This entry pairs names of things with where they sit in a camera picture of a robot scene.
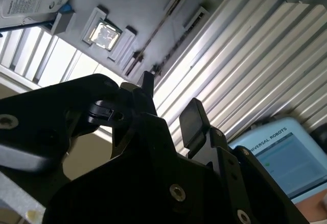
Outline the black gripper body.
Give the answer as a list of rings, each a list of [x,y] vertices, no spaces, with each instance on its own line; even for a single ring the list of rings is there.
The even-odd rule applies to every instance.
[[[120,156],[62,187],[43,223],[230,223],[230,206],[213,171],[178,160],[183,202],[161,189],[147,160]]]

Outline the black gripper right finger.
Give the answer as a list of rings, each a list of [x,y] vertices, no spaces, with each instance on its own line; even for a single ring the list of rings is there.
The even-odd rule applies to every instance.
[[[307,223],[306,218],[244,146],[231,148],[191,99],[179,116],[187,158],[202,164],[205,223]]]

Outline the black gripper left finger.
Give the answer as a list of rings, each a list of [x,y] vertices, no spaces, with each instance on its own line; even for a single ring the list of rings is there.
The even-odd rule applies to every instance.
[[[21,93],[1,100],[1,166],[40,173],[57,168],[74,139],[110,127],[115,140],[138,133],[169,135],[157,116],[147,72],[127,90],[103,74]]]

